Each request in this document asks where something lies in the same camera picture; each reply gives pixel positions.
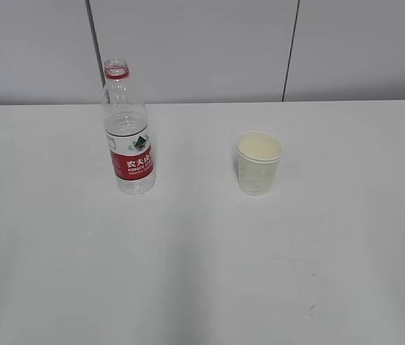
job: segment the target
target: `white table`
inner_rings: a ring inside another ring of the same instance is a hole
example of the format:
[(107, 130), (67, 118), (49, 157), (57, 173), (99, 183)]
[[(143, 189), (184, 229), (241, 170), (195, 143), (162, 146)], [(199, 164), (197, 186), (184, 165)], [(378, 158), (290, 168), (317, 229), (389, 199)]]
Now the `white table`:
[[(405, 101), (148, 108), (137, 197), (99, 106), (0, 106), (0, 345), (405, 345)], [(250, 129), (284, 144), (261, 197)]]

